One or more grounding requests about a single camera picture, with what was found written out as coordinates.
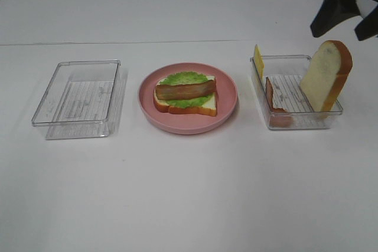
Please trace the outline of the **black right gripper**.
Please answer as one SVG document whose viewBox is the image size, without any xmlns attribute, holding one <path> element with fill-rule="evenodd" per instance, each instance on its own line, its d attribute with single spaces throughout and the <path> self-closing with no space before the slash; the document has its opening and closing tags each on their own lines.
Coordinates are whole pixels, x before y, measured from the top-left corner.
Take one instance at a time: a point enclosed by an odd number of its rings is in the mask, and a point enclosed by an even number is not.
<svg viewBox="0 0 378 252">
<path fill-rule="evenodd" d="M 376 37 L 378 7 L 372 10 L 354 29 L 359 41 Z M 356 16 L 360 16 L 356 0 L 324 0 L 318 14 L 310 25 L 312 35 L 318 38 L 339 23 Z"/>
</svg>

